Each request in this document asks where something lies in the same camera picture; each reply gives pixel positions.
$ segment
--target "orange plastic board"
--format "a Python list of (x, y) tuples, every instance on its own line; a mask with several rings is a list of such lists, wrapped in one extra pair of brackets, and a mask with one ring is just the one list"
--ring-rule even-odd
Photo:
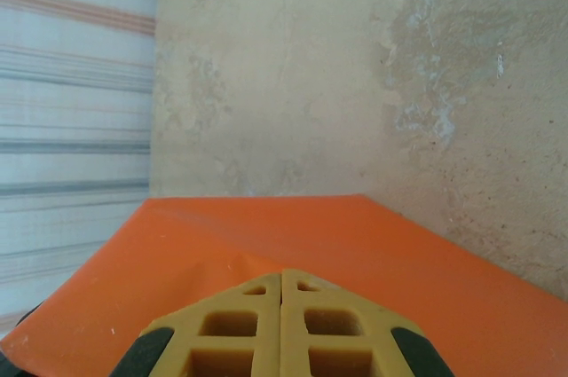
[(567, 303), (359, 195), (148, 200), (1, 346), (109, 375), (155, 318), (283, 268), (411, 319), (456, 375), (568, 375)]

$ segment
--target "striped curtain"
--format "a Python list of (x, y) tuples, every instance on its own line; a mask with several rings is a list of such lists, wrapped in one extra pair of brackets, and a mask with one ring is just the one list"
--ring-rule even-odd
[(0, 335), (148, 195), (156, 0), (1, 0)]

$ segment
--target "square hole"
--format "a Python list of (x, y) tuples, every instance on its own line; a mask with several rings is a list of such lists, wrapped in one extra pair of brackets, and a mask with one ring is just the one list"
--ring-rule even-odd
[(304, 321), (309, 334), (363, 334), (359, 320), (347, 310), (308, 309), (304, 311)]
[(192, 350), (187, 377), (250, 377), (254, 350)]
[(310, 348), (312, 377), (380, 377), (370, 350)]
[(203, 320), (199, 335), (252, 337), (256, 335), (258, 315), (250, 311), (211, 312)]
[(266, 287), (264, 287), (264, 286), (254, 287), (254, 288), (251, 288), (248, 291), (245, 291), (243, 294), (245, 294), (245, 295), (265, 295), (266, 294)]
[(319, 288), (309, 285), (307, 282), (298, 281), (298, 290), (300, 291), (321, 291)]

